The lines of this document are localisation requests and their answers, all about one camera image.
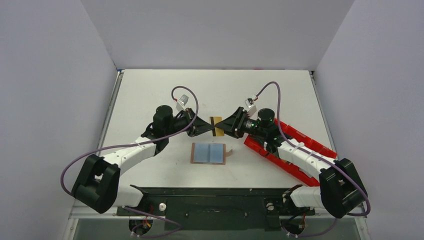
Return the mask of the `brown leather card holder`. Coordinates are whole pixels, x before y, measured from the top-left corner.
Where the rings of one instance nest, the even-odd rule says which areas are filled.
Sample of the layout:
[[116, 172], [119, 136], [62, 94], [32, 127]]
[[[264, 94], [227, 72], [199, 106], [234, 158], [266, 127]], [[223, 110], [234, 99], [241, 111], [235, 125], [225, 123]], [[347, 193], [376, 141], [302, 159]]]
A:
[[203, 165], [225, 165], [227, 157], [233, 154], [224, 143], [193, 142], [191, 146], [190, 163]]

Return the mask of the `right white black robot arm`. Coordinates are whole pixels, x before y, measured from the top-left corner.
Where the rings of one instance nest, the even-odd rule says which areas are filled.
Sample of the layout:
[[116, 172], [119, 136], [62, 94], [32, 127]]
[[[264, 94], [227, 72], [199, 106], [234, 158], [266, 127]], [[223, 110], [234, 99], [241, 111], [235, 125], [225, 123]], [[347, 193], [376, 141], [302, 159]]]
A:
[[336, 160], [321, 155], [284, 133], [272, 109], [263, 108], [259, 110], [257, 119], [251, 119], [247, 110], [239, 107], [231, 116], [215, 123], [215, 127], [236, 139], [247, 134], [267, 155], [318, 181], [318, 186], [297, 185], [287, 190], [282, 199], [288, 211], [294, 213], [306, 208], [321, 208], [340, 219], [346, 215], [354, 216], [353, 209], [365, 202], [368, 196], [349, 159]]

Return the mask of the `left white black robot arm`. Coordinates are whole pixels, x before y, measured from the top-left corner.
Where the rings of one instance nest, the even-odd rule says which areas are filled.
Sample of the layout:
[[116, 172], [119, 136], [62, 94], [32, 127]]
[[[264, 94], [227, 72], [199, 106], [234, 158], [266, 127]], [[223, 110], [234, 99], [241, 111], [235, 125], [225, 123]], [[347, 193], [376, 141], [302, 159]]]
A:
[[114, 206], [136, 207], [143, 193], [134, 187], [121, 186], [120, 177], [143, 160], [158, 155], [168, 145], [171, 135], [186, 132], [189, 137], [196, 137], [213, 129], [213, 125], [197, 117], [191, 108], [175, 116], [170, 106], [161, 105], [152, 123], [130, 146], [119, 147], [103, 156], [89, 154], [70, 194], [99, 214]]

